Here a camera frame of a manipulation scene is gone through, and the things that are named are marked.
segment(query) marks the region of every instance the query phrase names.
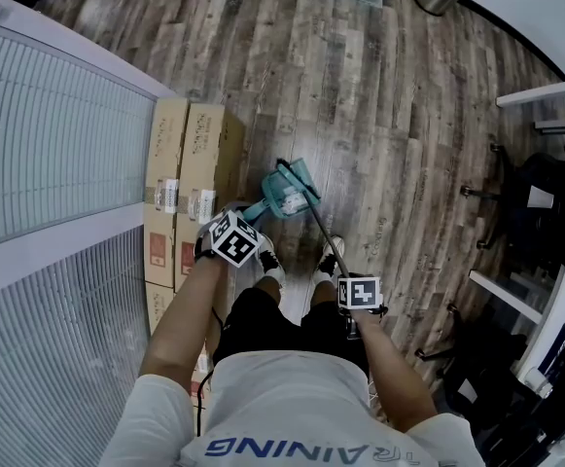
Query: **black chair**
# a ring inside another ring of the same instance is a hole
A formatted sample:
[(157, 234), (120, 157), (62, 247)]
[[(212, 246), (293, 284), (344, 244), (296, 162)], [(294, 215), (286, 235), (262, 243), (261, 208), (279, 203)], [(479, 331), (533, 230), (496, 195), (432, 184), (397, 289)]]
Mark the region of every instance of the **black chair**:
[[(470, 422), (473, 434), (489, 429), (507, 416), (514, 393), (528, 393), (511, 372), (511, 365), (526, 349), (524, 335), (512, 335), (491, 322), (494, 309), (487, 305), (480, 318), (464, 323), (455, 305), (449, 305), (453, 316), (454, 345), (444, 351), (426, 355), (417, 349), (421, 360), (449, 360), (438, 370), (443, 379), (448, 406)], [(473, 396), (466, 389), (473, 389)]]
[[(565, 162), (547, 154), (534, 154), (522, 167), (514, 167), (502, 145), (491, 144), (503, 165), (500, 194), (462, 187), (462, 195), (496, 200), (500, 206), (497, 224), (477, 248), (489, 249), (507, 236), (509, 245), (525, 256), (565, 266)], [(531, 187), (553, 195), (551, 208), (528, 207)]]

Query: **white t-shirt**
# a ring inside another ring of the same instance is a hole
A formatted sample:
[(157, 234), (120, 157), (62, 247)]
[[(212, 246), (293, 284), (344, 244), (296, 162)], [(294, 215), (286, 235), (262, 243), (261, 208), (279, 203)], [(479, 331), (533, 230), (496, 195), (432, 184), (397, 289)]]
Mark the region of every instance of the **white t-shirt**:
[(100, 465), (483, 465), (467, 420), (444, 413), (398, 432), (371, 417), (365, 374), (330, 355), (232, 355), (215, 369), (211, 401), (208, 430), (195, 438), (185, 389), (140, 377)]

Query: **vacuum handle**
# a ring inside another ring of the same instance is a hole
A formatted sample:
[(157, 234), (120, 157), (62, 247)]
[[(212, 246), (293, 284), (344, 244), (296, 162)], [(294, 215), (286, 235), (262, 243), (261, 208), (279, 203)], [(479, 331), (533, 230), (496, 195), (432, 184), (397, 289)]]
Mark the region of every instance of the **vacuum handle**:
[(259, 216), (261, 216), (269, 208), (269, 204), (266, 199), (252, 204), (250, 207), (243, 211), (243, 219), (250, 225), (254, 224)]
[(353, 318), (351, 318), (351, 315), (347, 316), (346, 325), (347, 325), (348, 341), (356, 341), (362, 338), (362, 334), (360, 334), (360, 329), (358, 328), (358, 324)]
[(312, 214), (314, 215), (314, 219), (317, 221), (317, 224), (319, 225), (321, 232), (323, 233), (323, 235), (325, 236), (325, 239), (330, 244), (330, 247), (332, 247), (332, 251), (334, 252), (334, 256), (336, 257), (336, 260), (338, 261), (338, 266), (340, 267), (340, 272), (342, 273), (342, 276), (349, 278), (349, 269), (347, 268), (347, 265), (344, 263), (344, 261), (342, 261), (342, 257), (340, 256), (338, 249), (334, 245), (334, 241), (330, 237), (330, 233), (326, 230), (325, 225), (321, 221), (321, 216), (319, 215), (317, 208), (314, 207), (314, 204), (310, 200), (310, 196), (308, 195), (308, 192), (303, 191), (303, 196), (305, 197), (305, 200), (308, 203), (308, 206), (310, 206), (310, 211), (312, 211)]

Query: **black sneaker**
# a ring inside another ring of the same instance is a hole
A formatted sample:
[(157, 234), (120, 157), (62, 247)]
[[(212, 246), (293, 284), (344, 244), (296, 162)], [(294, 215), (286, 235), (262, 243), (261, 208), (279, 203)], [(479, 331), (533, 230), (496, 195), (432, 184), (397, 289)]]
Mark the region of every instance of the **black sneaker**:
[(273, 242), (271, 242), (271, 239), (265, 234), (263, 234), (263, 237), (265, 240), (263, 240), (261, 247), (259, 247), (257, 256), (258, 262), (261, 264), (261, 267), (263, 267), (263, 273), (265, 275), (275, 278), (278, 284), (283, 286), (286, 280), (286, 273), (275, 255)]
[[(332, 242), (336, 246), (338, 254), (342, 256), (344, 254), (344, 240), (342, 239), (342, 237), (334, 235), (332, 237)], [(323, 282), (324, 280), (332, 281), (332, 279), (334, 278), (334, 272), (337, 268), (338, 261), (336, 260), (332, 246), (329, 242), (326, 242), (325, 246), (323, 247), (323, 255), (321, 256), (321, 260), (319, 261), (319, 266), (314, 271), (314, 273), (312, 273), (312, 281), (315, 285), (319, 282)]]

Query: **white desk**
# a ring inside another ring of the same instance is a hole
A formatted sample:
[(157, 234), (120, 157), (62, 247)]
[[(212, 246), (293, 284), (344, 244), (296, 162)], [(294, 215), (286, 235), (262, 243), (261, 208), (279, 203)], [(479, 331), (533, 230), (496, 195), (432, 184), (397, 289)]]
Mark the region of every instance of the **white desk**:
[[(565, 95), (565, 82), (504, 95), (496, 99), (496, 105), (508, 107), (562, 95)], [(470, 278), (537, 324), (526, 352), (513, 369), (517, 378), (523, 382), (528, 371), (541, 365), (565, 324), (565, 268), (561, 267), (559, 271), (543, 313), (531, 308), (518, 296), (476, 270), (470, 272)]]

